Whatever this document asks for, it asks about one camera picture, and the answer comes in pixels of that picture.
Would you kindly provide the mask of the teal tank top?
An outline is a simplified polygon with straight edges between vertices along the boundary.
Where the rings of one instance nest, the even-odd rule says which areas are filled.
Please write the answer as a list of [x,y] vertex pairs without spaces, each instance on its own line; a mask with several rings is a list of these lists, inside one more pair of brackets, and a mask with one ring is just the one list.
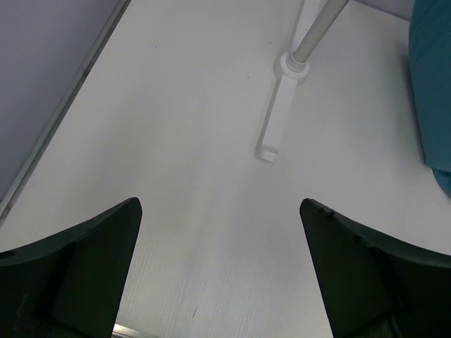
[[409,68],[424,160],[450,195],[450,2],[415,1]]

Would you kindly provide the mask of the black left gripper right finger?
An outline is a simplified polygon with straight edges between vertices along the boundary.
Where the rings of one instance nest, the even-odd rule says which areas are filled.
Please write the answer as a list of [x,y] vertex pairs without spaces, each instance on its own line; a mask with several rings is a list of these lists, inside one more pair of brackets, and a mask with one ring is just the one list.
[[450,336],[450,256],[313,199],[299,214],[334,337]]

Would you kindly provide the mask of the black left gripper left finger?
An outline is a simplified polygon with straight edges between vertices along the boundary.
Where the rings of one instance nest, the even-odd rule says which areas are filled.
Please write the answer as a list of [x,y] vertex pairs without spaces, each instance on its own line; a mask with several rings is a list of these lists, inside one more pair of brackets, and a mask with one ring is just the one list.
[[1,252],[1,336],[110,337],[141,220],[133,197]]

